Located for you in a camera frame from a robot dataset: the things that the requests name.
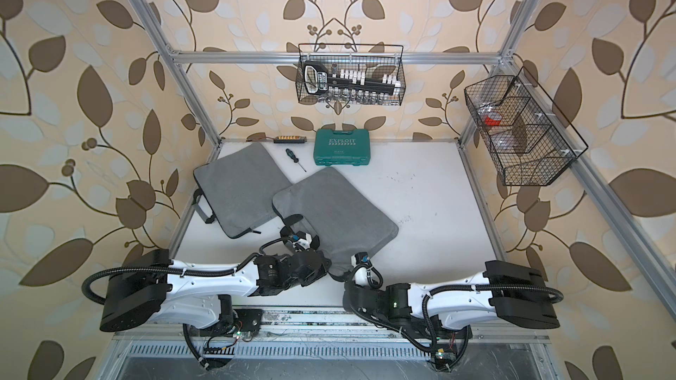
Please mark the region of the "grey laptop bag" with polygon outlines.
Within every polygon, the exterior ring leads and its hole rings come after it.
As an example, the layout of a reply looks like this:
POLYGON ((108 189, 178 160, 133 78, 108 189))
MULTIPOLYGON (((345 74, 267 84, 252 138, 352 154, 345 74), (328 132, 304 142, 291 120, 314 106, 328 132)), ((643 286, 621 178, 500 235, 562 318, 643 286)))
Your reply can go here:
POLYGON ((193 175, 195 212, 204 223, 218 223, 230 239, 256 232, 274 219, 274 195, 292 185, 258 142, 198 167, 193 175))
POLYGON ((333 167, 276 193, 272 207, 294 232, 319 239, 336 281, 346 280, 355 254, 373 257, 399 233, 398 225, 333 167))

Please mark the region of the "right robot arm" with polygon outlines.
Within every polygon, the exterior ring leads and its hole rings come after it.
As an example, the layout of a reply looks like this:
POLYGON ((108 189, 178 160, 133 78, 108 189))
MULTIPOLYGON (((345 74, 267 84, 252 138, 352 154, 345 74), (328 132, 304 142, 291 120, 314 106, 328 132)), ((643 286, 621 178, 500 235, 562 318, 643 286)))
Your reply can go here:
POLYGON ((344 283, 343 308, 396 331, 433 325, 459 331, 468 325, 501 319, 531 330, 560 326, 555 305, 563 294, 549 288, 542 271, 491 260, 485 270, 450 283, 396 283, 375 289, 367 271, 344 283))

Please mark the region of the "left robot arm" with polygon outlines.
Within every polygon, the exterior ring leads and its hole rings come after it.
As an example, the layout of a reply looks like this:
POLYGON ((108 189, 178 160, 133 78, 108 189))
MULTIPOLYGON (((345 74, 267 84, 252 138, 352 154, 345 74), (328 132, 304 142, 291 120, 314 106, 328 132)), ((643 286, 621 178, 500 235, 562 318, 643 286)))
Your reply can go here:
POLYGON ((332 262, 317 237, 290 234, 280 240, 292 246, 289 253, 268 255, 261 247, 239 264, 188 263, 155 250, 88 276, 81 290, 102 306, 102 332, 151 323, 228 334, 245 325, 234 297, 273 297, 327 276, 332 262))

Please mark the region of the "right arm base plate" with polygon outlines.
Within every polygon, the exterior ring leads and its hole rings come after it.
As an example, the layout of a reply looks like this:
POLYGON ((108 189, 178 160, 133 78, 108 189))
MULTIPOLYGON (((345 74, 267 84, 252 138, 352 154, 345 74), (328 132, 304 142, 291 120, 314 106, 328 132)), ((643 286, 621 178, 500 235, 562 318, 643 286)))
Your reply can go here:
MULTIPOLYGON (((468 327, 468 330, 464 328, 459 330, 448 329, 443 327, 436 319, 432 320, 432 324, 438 341, 449 341, 452 339, 464 341, 466 338, 472 339, 474 337, 471 327, 468 327)), ((412 323, 406 324, 401 330, 415 340, 431 340, 431 333, 423 320, 414 319, 412 323)))

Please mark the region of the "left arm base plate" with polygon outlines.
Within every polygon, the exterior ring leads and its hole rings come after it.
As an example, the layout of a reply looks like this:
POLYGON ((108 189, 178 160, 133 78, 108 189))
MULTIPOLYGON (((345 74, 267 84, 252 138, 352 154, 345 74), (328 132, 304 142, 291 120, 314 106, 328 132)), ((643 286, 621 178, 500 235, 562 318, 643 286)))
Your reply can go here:
POLYGON ((244 342, 251 341, 261 330, 263 314, 262 309, 240 308, 234 310, 230 336, 244 342))

